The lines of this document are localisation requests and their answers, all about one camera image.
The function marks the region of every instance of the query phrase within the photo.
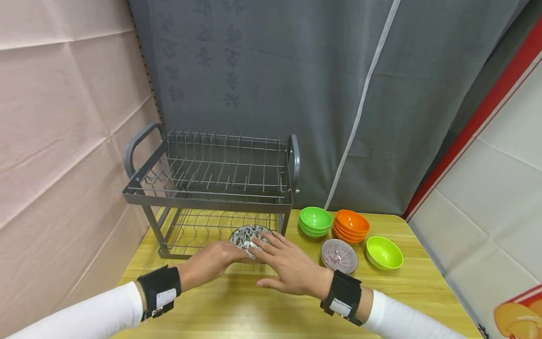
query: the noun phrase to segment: metal dish rack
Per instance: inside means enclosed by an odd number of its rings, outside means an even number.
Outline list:
[[[162,142],[138,170],[137,145],[153,130]],[[143,207],[162,258],[187,259],[199,248],[255,223],[284,235],[298,191],[297,138],[218,135],[171,131],[150,124],[132,138],[124,154],[128,203]],[[157,220],[151,206],[164,207]]]

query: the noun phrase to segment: table surface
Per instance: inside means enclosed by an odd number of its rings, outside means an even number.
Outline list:
[[[363,285],[384,292],[467,338],[480,338],[476,326],[408,224],[394,215],[362,215],[371,225],[368,237],[389,238],[403,251],[405,259],[399,270],[380,271],[366,259],[363,241],[354,245],[359,265],[353,276]],[[286,237],[319,262],[320,246],[330,235],[320,239],[306,237],[298,231],[298,218],[299,211],[292,210]],[[149,230],[119,284],[165,264],[182,262],[162,259],[157,250],[158,244]],[[260,278],[274,275],[267,265],[232,264],[222,277],[182,294],[173,310],[115,338],[379,338],[337,315],[325,314],[314,298],[255,286]]]

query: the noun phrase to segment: stack of green bowls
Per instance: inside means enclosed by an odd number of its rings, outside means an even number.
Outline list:
[[[299,228],[311,238],[319,238],[329,232],[333,218],[319,207],[305,207],[299,213]]]

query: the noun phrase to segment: hand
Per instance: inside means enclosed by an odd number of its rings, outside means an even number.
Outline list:
[[[259,248],[249,248],[249,252],[271,266],[279,279],[266,278],[256,283],[292,295],[308,295],[324,300],[330,292],[333,271],[315,264],[298,246],[288,241],[280,233],[263,233],[270,244],[254,238],[252,242]]]
[[[185,263],[177,266],[180,289],[186,292],[220,277],[233,262],[247,257],[232,242],[219,241],[199,250]]]

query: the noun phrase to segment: lime green bowl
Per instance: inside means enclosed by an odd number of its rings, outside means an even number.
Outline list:
[[[376,268],[389,271],[403,266],[403,252],[391,240],[372,236],[367,239],[366,246],[367,258]]]
[[[333,224],[331,215],[320,207],[305,207],[299,213],[299,220],[311,232],[327,231]]]
[[[320,230],[318,232],[310,231],[306,228],[305,224],[299,220],[299,228],[301,228],[301,231],[305,233],[307,236],[310,236],[311,238],[319,238],[321,236],[326,235],[329,232],[329,229]]]

